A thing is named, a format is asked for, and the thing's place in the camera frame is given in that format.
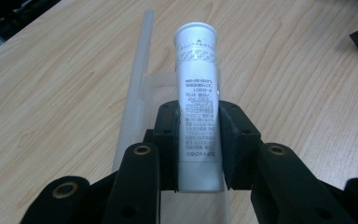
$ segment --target white cylinder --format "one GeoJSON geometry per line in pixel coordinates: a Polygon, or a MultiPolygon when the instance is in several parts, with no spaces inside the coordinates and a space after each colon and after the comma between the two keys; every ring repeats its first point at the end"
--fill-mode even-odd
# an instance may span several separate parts
{"type": "Polygon", "coordinates": [[[224,190],[218,118],[217,34],[192,22],[175,34],[179,91],[178,188],[182,192],[224,190]]]}

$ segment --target tabletop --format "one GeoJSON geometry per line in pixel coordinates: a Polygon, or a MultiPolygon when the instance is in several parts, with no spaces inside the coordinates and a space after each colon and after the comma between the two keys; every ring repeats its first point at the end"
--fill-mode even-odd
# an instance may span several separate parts
{"type": "MultiPolygon", "coordinates": [[[[147,9],[148,73],[173,71],[174,32],[207,22],[222,99],[319,179],[358,177],[358,0],[61,0],[0,47],[0,223],[18,223],[54,179],[111,173],[147,9]]],[[[257,223],[249,196],[230,192],[232,223],[257,223]]]]}

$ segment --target black device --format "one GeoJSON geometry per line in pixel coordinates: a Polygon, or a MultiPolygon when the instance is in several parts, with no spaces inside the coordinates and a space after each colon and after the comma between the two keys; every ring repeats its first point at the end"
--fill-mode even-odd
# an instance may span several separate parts
{"type": "MultiPolygon", "coordinates": [[[[179,118],[177,101],[162,105],[117,172],[93,185],[78,176],[51,182],[21,223],[159,223],[160,192],[177,191],[179,118]]],[[[219,118],[227,188],[252,191],[259,223],[358,223],[358,178],[344,190],[318,180],[292,149],[264,144],[237,105],[220,101],[219,118]]]]}

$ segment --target wood grain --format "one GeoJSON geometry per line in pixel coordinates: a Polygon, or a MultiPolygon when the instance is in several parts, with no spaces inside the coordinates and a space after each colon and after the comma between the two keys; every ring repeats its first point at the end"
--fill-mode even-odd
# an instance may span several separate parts
{"type": "MultiPolygon", "coordinates": [[[[174,70],[180,25],[208,22],[223,99],[323,181],[358,176],[358,1],[62,0],[0,47],[0,223],[56,178],[110,173],[147,9],[149,73],[174,70]]],[[[231,192],[232,223],[257,222],[249,196],[231,192]]]]}

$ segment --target clear plastic stand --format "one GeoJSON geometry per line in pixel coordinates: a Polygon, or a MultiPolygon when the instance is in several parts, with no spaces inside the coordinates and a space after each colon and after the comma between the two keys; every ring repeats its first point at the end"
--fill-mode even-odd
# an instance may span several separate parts
{"type": "MultiPolygon", "coordinates": [[[[147,74],[153,12],[146,11],[132,66],[113,171],[117,171],[124,152],[142,142],[145,131],[153,129],[158,108],[178,99],[174,72],[147,74]]],[[[229,192],[174,193],[161,192],[160,223],[229,224],[229,192]]]]}

